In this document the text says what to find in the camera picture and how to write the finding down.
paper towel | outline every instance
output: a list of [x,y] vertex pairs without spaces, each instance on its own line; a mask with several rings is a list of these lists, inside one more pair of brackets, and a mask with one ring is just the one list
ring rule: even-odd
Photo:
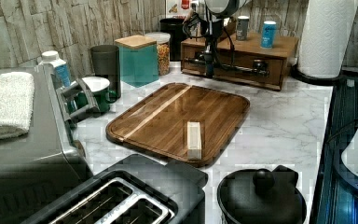
[[310,0],[301,37],[298,70],[310,77],[337,77],[358,0]]

cereal jar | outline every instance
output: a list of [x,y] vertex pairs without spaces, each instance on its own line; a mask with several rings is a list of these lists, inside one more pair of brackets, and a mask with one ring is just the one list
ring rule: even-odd
[[167,75],[170,72],[170,34],[154,32],[145,36],[156,39],[158,53],[158,74]]

blue can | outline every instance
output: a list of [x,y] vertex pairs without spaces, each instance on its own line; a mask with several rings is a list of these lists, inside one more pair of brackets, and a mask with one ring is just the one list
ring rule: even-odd
[[263,33],[261,35],[261,48],[271,49],[274,43],[277,23],[275,21],[265,21]]

white towel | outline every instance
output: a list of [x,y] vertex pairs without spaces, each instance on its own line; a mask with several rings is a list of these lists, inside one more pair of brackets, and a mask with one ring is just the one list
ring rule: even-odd
[[0,75],[0,139],[28,133],[33,102],[33,75],[21,72]]

green mug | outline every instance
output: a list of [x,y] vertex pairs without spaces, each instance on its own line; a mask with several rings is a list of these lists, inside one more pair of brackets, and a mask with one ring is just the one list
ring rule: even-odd
[[[100,112],[104,113],[109,111],[110,104],[117,100],[117,93],[109,90],[109,80],[104,77],[83,77],[83,81],[89,86],[95,100],[97,101]],[[75,97],[77,109],[87,104],[86,94],[81,91]]]

